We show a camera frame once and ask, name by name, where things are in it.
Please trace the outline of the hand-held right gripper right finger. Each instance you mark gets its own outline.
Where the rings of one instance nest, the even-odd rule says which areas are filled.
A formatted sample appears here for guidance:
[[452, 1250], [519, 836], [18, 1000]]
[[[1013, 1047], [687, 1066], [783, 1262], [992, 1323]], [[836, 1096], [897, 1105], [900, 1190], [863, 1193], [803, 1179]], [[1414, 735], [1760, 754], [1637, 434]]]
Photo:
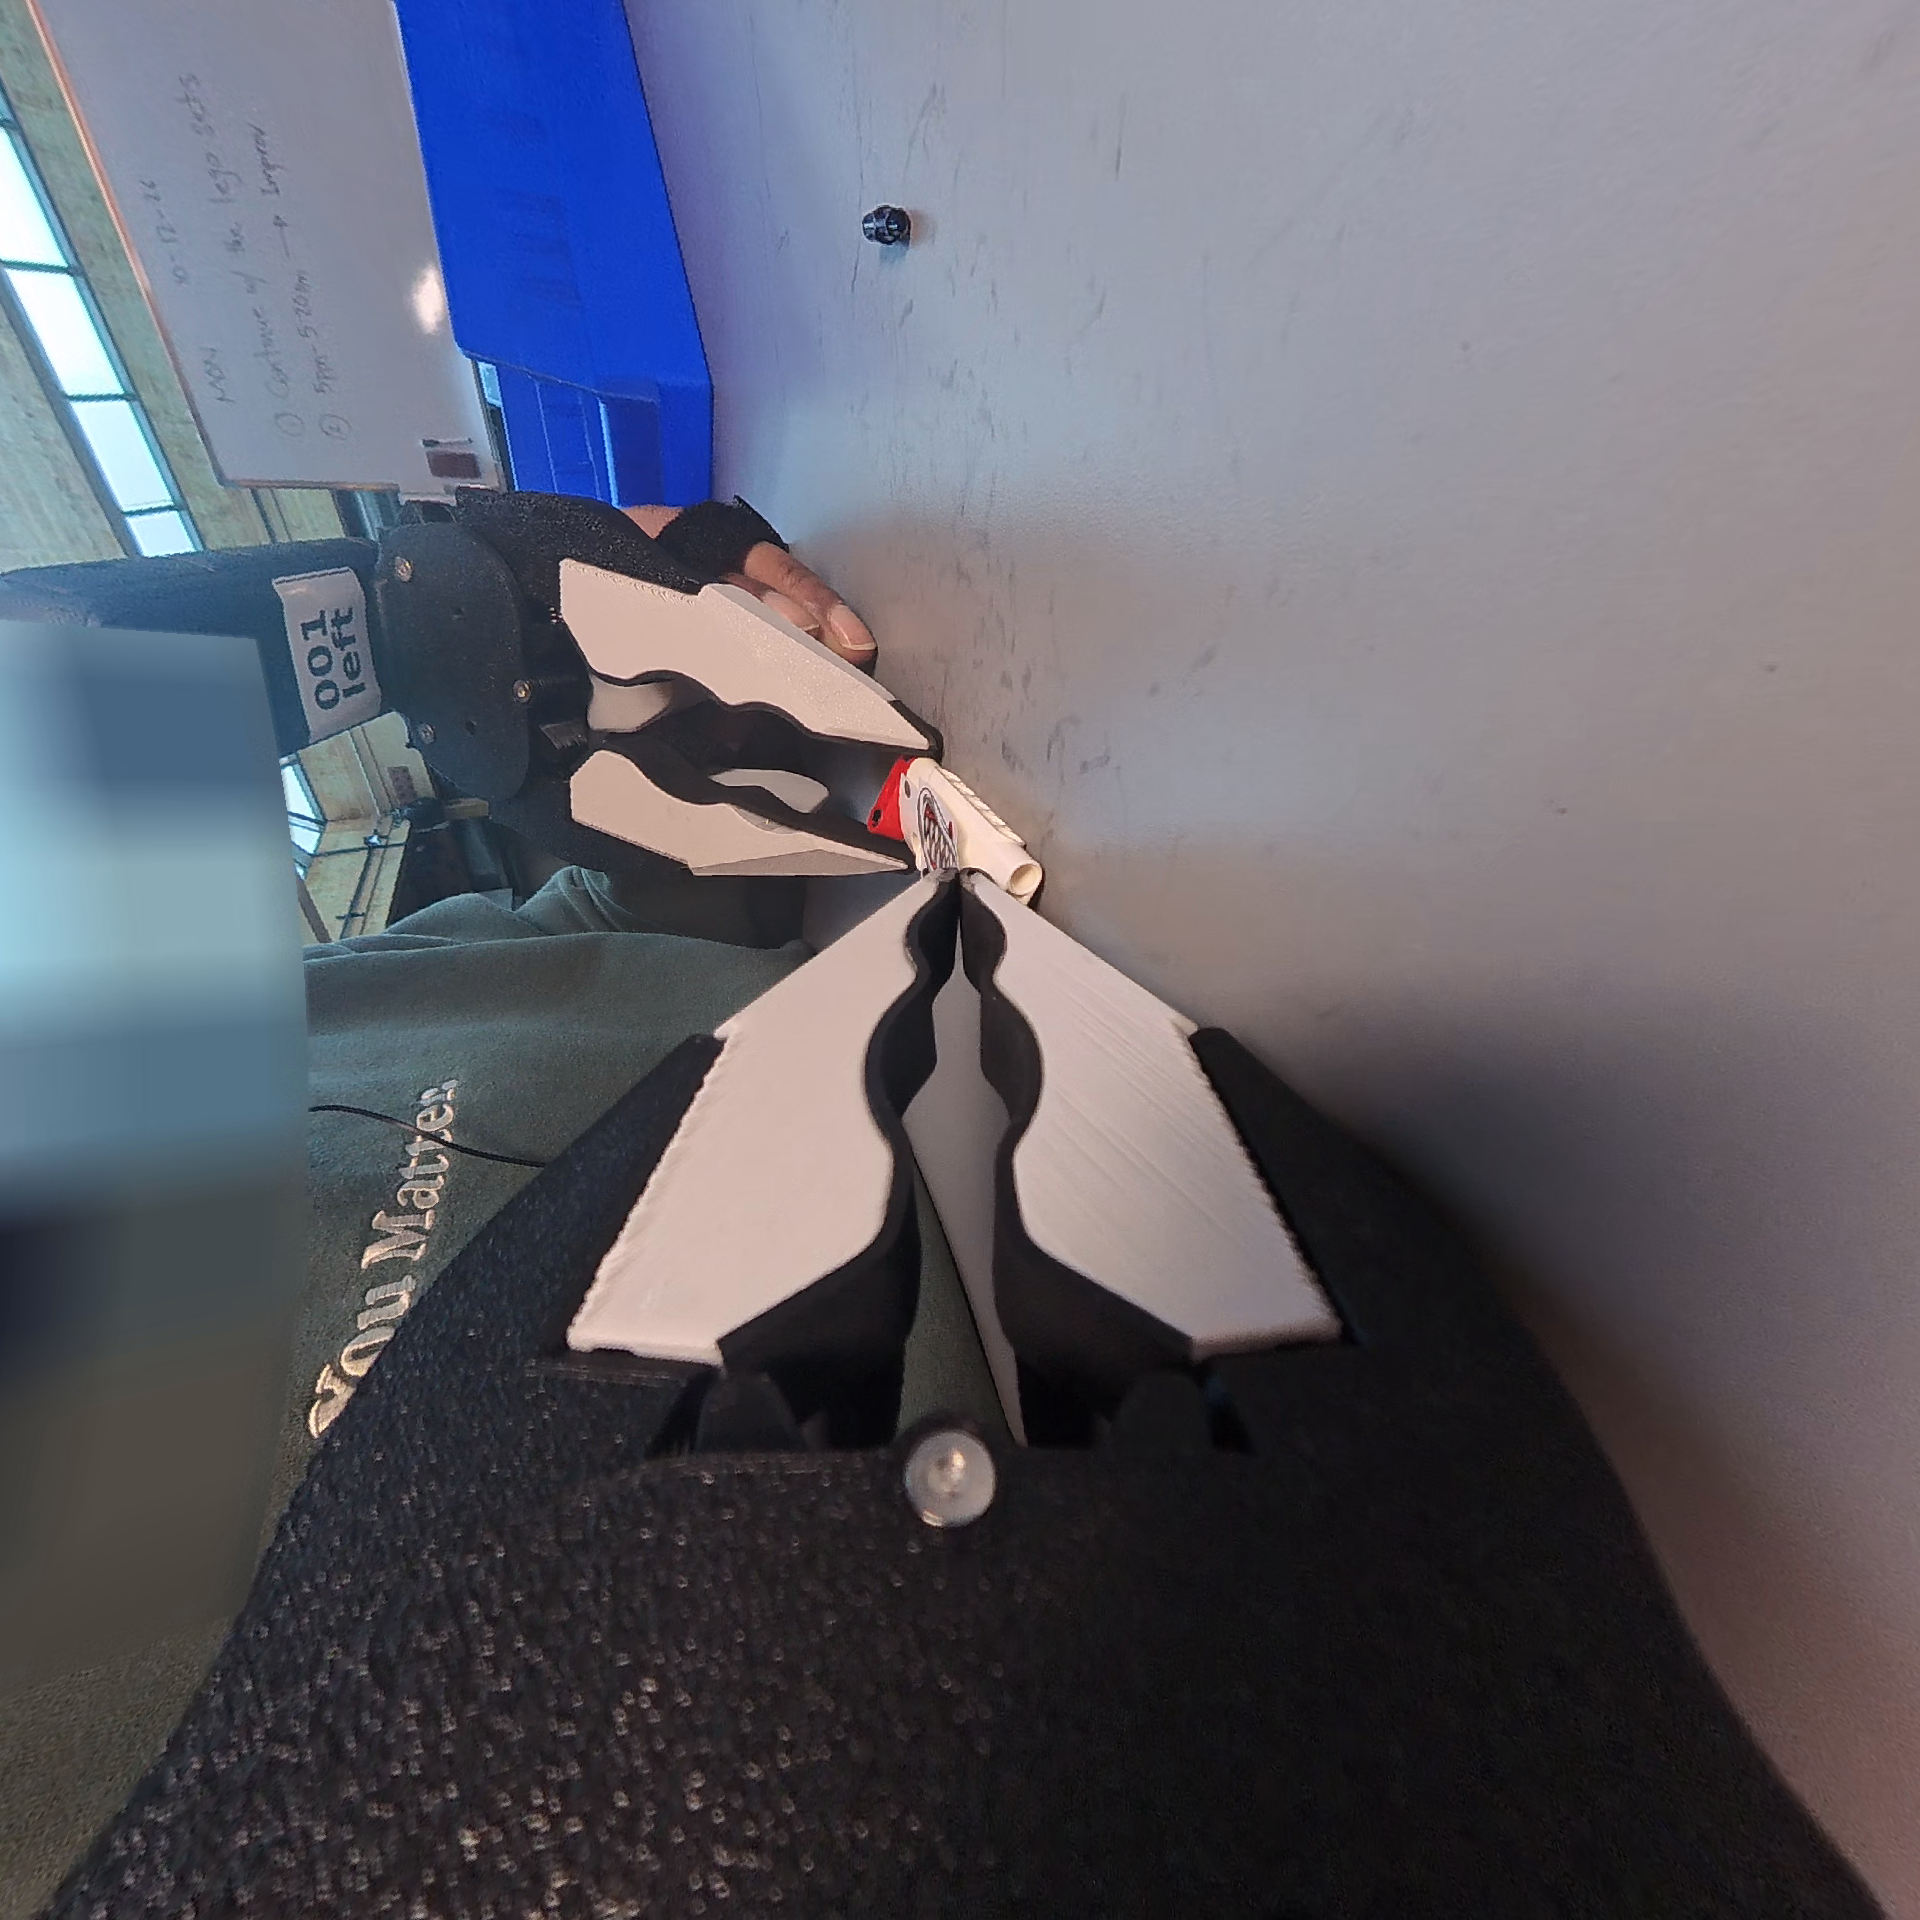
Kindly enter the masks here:
[[1110, 1413], [1168, 1369], [1340, 1336], [1196, 1052], [1196, 1025], [984, 875], [964, 878], [996, 1146], [992, 1286], [1026, 1411]]

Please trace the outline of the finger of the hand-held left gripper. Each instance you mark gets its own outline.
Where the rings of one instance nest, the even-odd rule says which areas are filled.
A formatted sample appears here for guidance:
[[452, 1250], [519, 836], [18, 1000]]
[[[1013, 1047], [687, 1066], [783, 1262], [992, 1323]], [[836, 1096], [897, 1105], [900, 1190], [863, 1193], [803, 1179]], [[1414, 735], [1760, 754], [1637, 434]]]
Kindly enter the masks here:
[[800, 772], [694, 772], [667, 742], [614, 742], [567, 780], [571, 820], [724, 878], [836, 878], [915, 871], [906, 842], [828, 807]]
[[727, 708], [769, 708], [816, 738], [936, 759], [936, 735], [876, 680], [731, 585], [694, 594], [565, 559], [562, 620], [588, 672], [588, 724], [637, 733], [699, 687]]

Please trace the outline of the white whiteboard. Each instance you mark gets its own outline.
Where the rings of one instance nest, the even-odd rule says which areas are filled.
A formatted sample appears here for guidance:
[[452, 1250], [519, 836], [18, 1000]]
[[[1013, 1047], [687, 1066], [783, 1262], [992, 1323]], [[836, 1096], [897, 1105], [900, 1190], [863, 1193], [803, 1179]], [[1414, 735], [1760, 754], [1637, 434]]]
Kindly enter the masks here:
[[389, 5], [32, 5], [217, 474], [496, 488]]

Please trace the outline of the blue plastic bin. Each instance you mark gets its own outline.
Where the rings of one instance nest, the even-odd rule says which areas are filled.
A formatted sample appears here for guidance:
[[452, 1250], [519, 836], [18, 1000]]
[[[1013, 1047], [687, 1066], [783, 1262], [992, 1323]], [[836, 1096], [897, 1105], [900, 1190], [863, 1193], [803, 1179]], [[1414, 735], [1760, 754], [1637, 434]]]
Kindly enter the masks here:
[[603, 395], [710, 395], [621, 5], [398, 5], [452, 331]]
[[478, 367], [498, 410], [513, 488], [597, 497], [614, 505], [693, 505], [711, 489], [710, 380], [595, 391], [513, 367]]

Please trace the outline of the person's left hand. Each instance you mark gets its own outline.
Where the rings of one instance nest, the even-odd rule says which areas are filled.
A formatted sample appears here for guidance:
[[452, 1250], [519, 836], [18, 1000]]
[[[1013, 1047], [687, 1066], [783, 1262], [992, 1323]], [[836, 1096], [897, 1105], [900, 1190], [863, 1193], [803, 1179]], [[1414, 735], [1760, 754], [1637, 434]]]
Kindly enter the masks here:
[[731, 585], [755, 594], [858, 671], [876, 671], [877, 645], [867, 623], [783, 546], [755, 541], [741, 559], [741, 570], [731, 576]]

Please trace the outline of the window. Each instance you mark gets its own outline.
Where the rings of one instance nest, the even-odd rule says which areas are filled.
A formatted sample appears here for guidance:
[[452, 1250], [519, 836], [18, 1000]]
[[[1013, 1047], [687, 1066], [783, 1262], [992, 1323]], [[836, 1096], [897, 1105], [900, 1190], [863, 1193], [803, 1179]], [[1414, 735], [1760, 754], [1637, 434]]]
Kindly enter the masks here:
[[3, 315], [100, 522], [128, 554], [202, 550], [38, 164], [3, 102]]

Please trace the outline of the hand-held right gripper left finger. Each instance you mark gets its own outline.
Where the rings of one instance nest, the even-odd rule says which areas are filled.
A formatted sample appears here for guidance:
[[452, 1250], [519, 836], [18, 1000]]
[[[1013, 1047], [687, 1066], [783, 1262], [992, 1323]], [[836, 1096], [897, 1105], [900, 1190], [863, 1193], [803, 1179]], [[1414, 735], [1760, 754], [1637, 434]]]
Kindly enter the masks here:
[[679, 1047], [701, 1066], [565, 1330], [588, 1378], [768, 1375], [800, 1421], [895, 1421], [921, 1297], [906, 1111], [936, 1063], [957, 882], [921, 878]]

